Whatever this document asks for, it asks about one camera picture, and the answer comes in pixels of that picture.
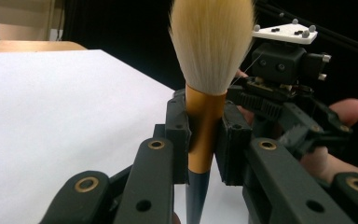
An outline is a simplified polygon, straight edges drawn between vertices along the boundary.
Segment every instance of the black plastic part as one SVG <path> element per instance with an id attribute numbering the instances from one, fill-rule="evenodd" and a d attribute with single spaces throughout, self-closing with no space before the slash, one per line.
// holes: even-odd
<path id="1" fill-rule="evenodd" d="M 264 43 L 252 53 L 253 74 L 265 80 L 292 85 L 297 81 L 303 48 Z"/>
<path id="2" fill-rule="evenodd" d="M 252 129 L 231 102 L 226 102 L 218 132 L 214 155 L 222 181 L 227 186 L 242 186 L 246 163 L 243 149 L 248 146 Z"/>
<path id="3" fill-rule="evenodd" d="M 110 192 L 112 193 L 113 201 L 109 210 L 110 214 L 108 220 L 113 220 L 113 218 L 116 216 L 116 212 L 118 210 L 118 206 L 121 203 L 121 197 L 123 195 L 124 188 L 126 188 L 131 169 L 132 165 L 109 178 Z"/>
<path id="4" fill-rule="evenodd" d="M 342 209 L 358 223 L 358 174 L 342 173 L 335 176 L 330 192 Z"/>
<path id="5" fill-rule="evenodd" d="M 188 170 L 186 185 L 186 223 L 200 224 L 202 210 L 208 192 L 210 172 L 196 174 Z"/>
<path id="6" fill-rule="evenodd" d="M 188 145 L 191 131 L 185 108 L 185 93 L 178 91 L 167 103 L 165 137 L 174 145 L 173 183 L 185 184 L 187 180 Z"/>
<path id="7" fill-rule="evenodd" d="M 140 145 L 115 224 L 172 223 L 173 145 L 165 138 L 150 138 Z"/>
<path id="8" fill-rule="evenodd" d="M 112 200 L 108 190 L 109 178 L 101 172 L 75 175 L 57 193 L 40 223 L 104 223 Z"/>
<path id="9" fill-rule="evenodd" d="M 245 155 L 272 204 L 268 223 L 353 223 L 278 142 L 256 138 Z M 244 194 L 244 199 L 249 211 L 257 210 L 259 202 L 251 201 L 257 197 Z"/>

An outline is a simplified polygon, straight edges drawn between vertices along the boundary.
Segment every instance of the paintbrush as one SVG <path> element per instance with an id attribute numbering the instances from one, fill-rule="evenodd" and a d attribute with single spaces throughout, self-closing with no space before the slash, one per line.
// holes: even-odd
<path id="1" fill-rule="evenodd" d="M 253 28 L 252 0 L 173 3 L 170 34 L 186 80 L 186 113 L 192 132 L 187 224 L 200 223 L 227 88 L 248 52 Z"/>

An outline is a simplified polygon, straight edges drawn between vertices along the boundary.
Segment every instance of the white bristles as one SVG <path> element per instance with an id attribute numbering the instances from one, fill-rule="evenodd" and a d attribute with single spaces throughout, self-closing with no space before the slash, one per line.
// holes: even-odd
<path id="1" fill-rule="evenodd" d="M 175 0 L 171 38 L 187 85 L 226 92 L 252 42 L 252 0 Z"/>

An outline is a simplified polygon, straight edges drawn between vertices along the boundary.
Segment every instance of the orange ferrule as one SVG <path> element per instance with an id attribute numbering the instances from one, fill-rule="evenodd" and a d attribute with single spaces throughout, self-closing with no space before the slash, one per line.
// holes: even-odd
<path id="1" fill-rule="evenodd" d="M 192 132 L 188 151 L 188 169 L 204 174 L 211 169 L 217 126 L 223 116 L 226 93 L 210 95 L 186 85 L 186 113 Z"/>

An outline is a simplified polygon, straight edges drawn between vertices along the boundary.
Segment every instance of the table surface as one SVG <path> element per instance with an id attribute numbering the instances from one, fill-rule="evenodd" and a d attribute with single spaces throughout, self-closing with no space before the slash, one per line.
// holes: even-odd
<path id="1" fill-rule="evenodd" d="M 16 41 L 0 40 L 0 52 L 30 52 L 84 50 L 83 46 L 70 41 Z"/>
<path id="2" fill-rule="evenodd" d="M 131 165 L 154 125 L 165 122 L 173 93 L 101 50 L 0 42 L 0 51 L 21 48 L 36 52 L 0 52 L 0 223 L 37 223 L 73 175 L 112 176 Z M 182 223 L 185 195 L 175 186 Z M 201 223 L 247 219 L 241 188 L 226 187 L 213 161 Z"/>

